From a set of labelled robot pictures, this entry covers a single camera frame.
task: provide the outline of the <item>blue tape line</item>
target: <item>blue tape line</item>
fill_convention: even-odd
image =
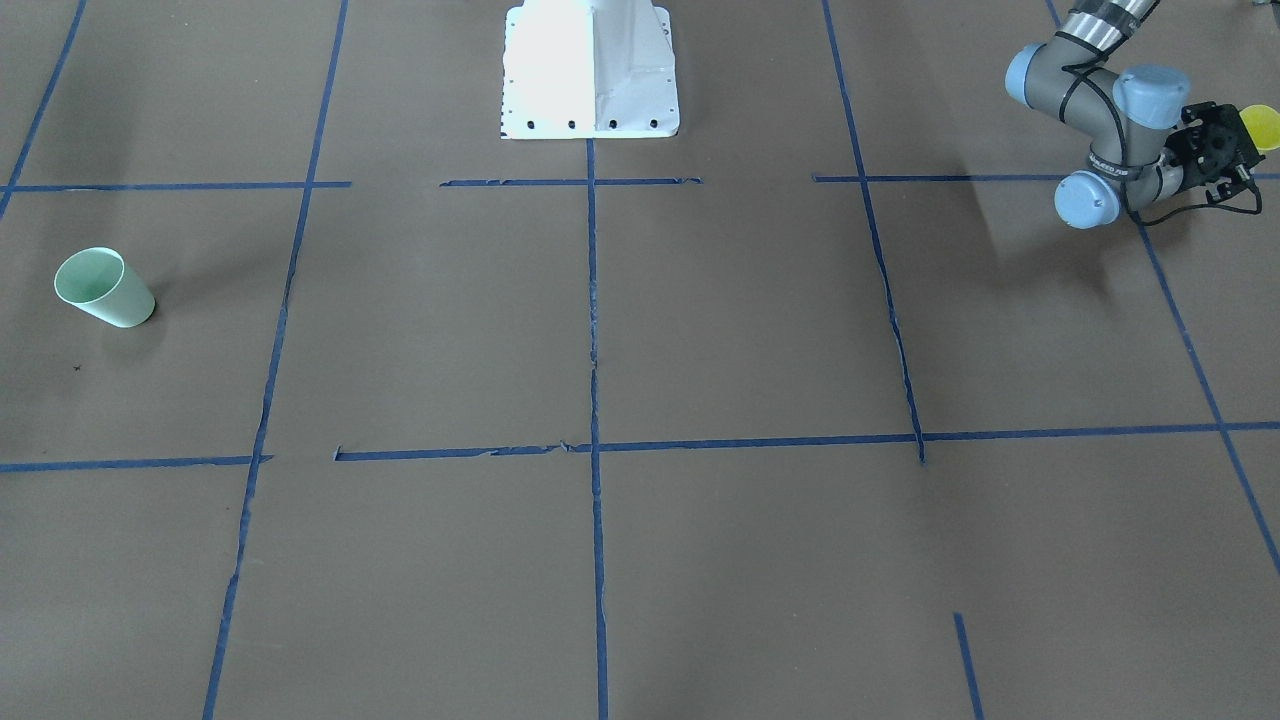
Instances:
[[[442,182],[440,187],[584,187],[585,179],[466,179]]]
[[[27,165],[31,146],[36,142],[40,123],[45,119],[45,110],[49,109],[49,101],[54,97],[58,78],[63,77],[63,68],[67,65],[67,56],[72,54],[72,44],[76,42],[76,33],[79,31],[79,22],[84,17],[86,5],[88,5],[88,0],[79,0],[79,4],[76,5],[76,15],[72,17],[72,27],[68,28],[67,40],[63,41],[63,51],[58,55],[54,72],[49,76],[49,85],[45,86],[45,95],[40,99],[40,106],[36,108],[36,117],[32,118],[31,127],[27,129],[27,138],[22,143],[22,152],[18,154],[18,161],[13,165],[13,173],[9,176],[9,184],[5,187],[4,197],[0,197],[0,218],[4,218],[5,210],[9,209],[9,200],[13,199],[13,188],[18,186],[22,169]]]
[[[63,462],[0,462],[4,473],[54,473],[59,470],[129,470],[137,468],[195,468],[248,465],[248,455],[225,457],[150,457],[142,460],[70,460]]]
[[[351,187],[351,181],[342,182],[316,182],[311,187]],[[169,191],[202,191],[202,190],[303,190],[305,181],[298,182],[175,182],[175,183],[137,183],[137,184],[19,184],[14,192],[169,192]]]
[[[253,456],[248,466],[248,479],[244,484],[244,503],[241,507],[239,536],[236,548],[236,570],[227,583],[227,597],[223,600],[221,621],[218,626],[218,644],[214,650],[214,664],[209,673],[209,691],[205,694],[204,720],[212,720],[214,706],[218,702],[218,684],[223,674],[223,661],[227,657],[227,639],[230,634],[232,614],[236,609],[236,593],[239,588],[241,569],[244,565],[244,546],[248,539],[251,519],[250,506],[257,491],[257,477],[262,464],[262,451],[266,445],[266,429],[271,420],[271,404],[275,396],[275,379],[280,369],[280,355],[284,350],[284,332],[289,322],[289,293],[293,290],[293,275],[298,268],[298,254],[302,250],[302,237],[307,227],[307,214],[311,209],[311,191],[316,179],[316,167],[320,164],[320,146],[324,142],[324,126],[329,115],[329,99],[333,95],[334,78],[338,74],[338,54],[342,50],[342,36],[347,24],[347,4],[342,0],[338,9],[338,28],[333,37],[333,51],[329,55],[329,73],[325,77],[324,95],[320,100],[320,114],[316,118],[315,137],[311,143],[311,161],[307,167],[307,182],[302,190],[302,204],[298,209],[298,224],[293,233],[293,250],[289,255],[289,270],[284,278],[284,296],[280,300],[280,313],[275,324],[275,341],[271,346],[271,363],[266,373],[266,387],[262,391],[262,418],[253,438]]]
[[[978,692],[978,674],[973,669],[973,655],[969,652],[969,633],[964,628],[964,615],[952,614],[956,623],[956,639],[960,641],[960,657],[964,660],[964,676],[969,683],[969,702],[973,705],[974,720],[986,720],[982,712],[982,693]]]
[[[643,184],[703,184],[703,178],[608,178],[608,179],[458,179],[440,183],[440,187],[586,187],[643,186]]]
[[[1249,510],[1253,512],[1253,520],[1258,524],[1258,532],[1262,533],[1262,542],[1267,547],[1267,553],[1271,555],[1271,564],[1275,566],[1276,574],[1280,574],[1280,551],[1276,550],[1275,538],[1271,536],[1271,528],[1267,525],[1267,519],[1262,514],[1262,506],[1258,503],[1258,498],[1253,495],[1253,486],[1249,483],[1249,477],[1244,471],[1244,464],[1240,462],[1240,456],[1235,451],[1235,443],[1231,442],[1231,433],[1228,424],[1222,420],[1222,411],[1217,406],[1217,400],[1213,397],[1213,391],[1210,388],[1208,377],[1204,374],[1204,366],[1201,365],[1199,355],[1196,352],[1196,343],[1192,342],[1192,334],[1187,331],[1187,323],[1183,322],[1183,314],[1178,310],[1178,302],[1174,301],[1174,292],[1169,287],[1169,278],[1165,277],[1165,268],[1160,264],[1160,258],[1156,255],[1156,247],[1151,242],[1151,236],[1147,233],[1147,228],[1139,225],[1138,232],[1142,236],[1142,245],[1147,249],[1147,258],[1151,259],[1151,266],[1156,270],[1156,278],[1160,281],[1160,291],[1165,293],[1165,302],[1169,304],[1169,311],[1174,315],[1174,323],[1178,325],[1179,334],[1183,336],[1183,346],[1187,348],[1187,355],[1192,360],[1192,366],[1196,369],[1196,378],[1199,380],[1201,389],[1204,392],[1204,400],[1208,402],[1210,411],[1213,413],[1213,421],[1222,436],[1222,445],[1226,446],[1226,454],[1231,459],[1231,466],[1235,469],[1235,478],[1240,483],[1240,489],[1244,491],[1244,497],[1249,503]]]
[[[1062,28],[1062,18],[1059,17],[1057,8],[1053,6],[1053,0],[1044,0],[1044,5],[1048,6],[1048,14],[1050,14],[1050,17],[1053,18],[1053,27],[1061,29]]]
[[[1046,174],[984,174],[984,176],[813,176],[813,182],[818,183],[869,183],[881,182],[1059,182],[1066,173],[1060,176]]]
[[[822,447],[841,445],[888,445],[915,442],[909,433],[874,436],[785,437],[746,439],[677,439],[658,442],[607,442],[604,452],[653,452],[662,450],[732,450],[744,447]]]
[[[1189,425],[1121,425],[1111,428],[1046,428],[1034,430],[977,430],[959,433],[924,433],[929,442],[955,442],[977,439],[1036,439],[1064,437],[1120,437],[1120,436],[1167,436],[1180,433],[1213,433],[1217,425],[1197,423]]]
[[[986,174],[986,176],[870,176],[867,182],[1060,182],[1068,173],[1046,174]]]
[[[915,391],[911,387],[911,370],[906,363],[906,346],[902,343],[902,328],[897,322],[897,307],[893,305],[893,287],[888,279],[888,265],[884,263],[884,249],[881,246],[879,227],[876,223],[876,208],[872,204],[872,188],[867,183],[867,167],[863,164],[863,149],[858,142],[858,124],[854,122],[854,106],[849,100],[849,85],[845,82],[845,64],[840,58],[840,44],[836,42],[836,23],[831,18],[831,0],[822,0],[822,12],[827,19],[827,38],[831,41],[831,58],[836,64],[836,79],[840,82],[840,97],[845,104],[845,120],[849,123],[849,140],[854,146],[854,163],[858,165],[859,183],[863,188],[863,205],[867,208],[867,224],[872,232],[872,247],[876,251],[876,264],[879,265],[881,281],[884,283],[884,304],[888,306],[888,323],[897,343],[897,356],[902,363],[902,387],[906,391],[906,406],[911,411],[911,428],[915,432],[916,451],[920,462],[924,456],[924,433],[920,429],[920,414],[915,406]]]
[[[600,305],[596,272],[595,141],[586,141],[586,263],[591,328],[591,520],[595,553],[595,679],[600,720],[609,720],[609,650],[604,616],[604,510],[600,502]]]
[[[1266,421],[1266,423],[1228,423],[1226,429],[1235,432],[1254,432],[1254,430],[1280,430],[1280,421]]]
[[[567,445],[520,445],[509,447],[456,447],[444,450],[389,450],[374,452],[343,452],[334,454],[334,462],[370,462],[385,460],[443,460],[448,457],[503,457],[513,455],[550,455],[557,451],[584,452],[579,450],[589,446]]]
[[[1280,420],[1256,423],[1228,423],[1233,432],[1280,430]],[[1024,430],[972,430],[954,433],[924,433],[927,442],[977,442],[992,439],[1043,439],[1073,437],[1125,437],[1125,436],[1166,436],[1188,433],[1216,433],[1213,423],[1190,423],[1181,425],[1117,425],[1097,428],[1033,428]],[[669,439],[639,442],[602,442],[600,452],[660,452],[667,450],[735,450],[763,447],[824,447],[849,445],[893,445],[914,443],[911,433],[884,433],[865,436],[813,436],[813,437],[774,437],[774,438],[726,438],[726,439]],[[582,445],[520,445],[509,447],[456,447],[442,450],[388,450],[371,452],[343,452],[339,447],[334,454],[338,462],[388,461],[388,460],[438,460],[448,457],[500,457],[504,455],[548,455],[563,451],[568,454],[591,452],[590,443]]]
[[[605,178],[595,181],[596,186],[609,184],[704,184],[703,178]]]

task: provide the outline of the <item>floor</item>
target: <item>floor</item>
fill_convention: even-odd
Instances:
[[[0,4],[0,717],[1276,717],[1277,225],[1059,223],[1068,3],[666,0],[591,143],[515,4]],[[1280,105],[1243,0],[1137,63]]]

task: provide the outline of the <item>paper cup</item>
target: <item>paper cup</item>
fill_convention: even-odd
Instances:
[[[58,297],[118,328],[132,328],[151,316],[156,300],[124,258],[110,247],[72,255],[54,275]]]

